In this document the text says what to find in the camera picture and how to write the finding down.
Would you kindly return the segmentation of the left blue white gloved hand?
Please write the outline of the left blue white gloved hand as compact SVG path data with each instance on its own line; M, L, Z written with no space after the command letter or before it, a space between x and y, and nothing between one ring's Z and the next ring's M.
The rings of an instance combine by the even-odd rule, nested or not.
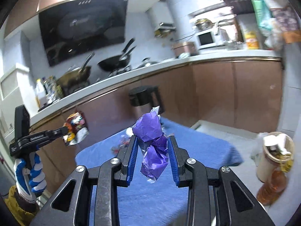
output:
M38 154L34 153L32 168L27 168L25 159L17 158L14 162L16 188L19 196L26 202L33 204L46 189L47 183L43 164Z

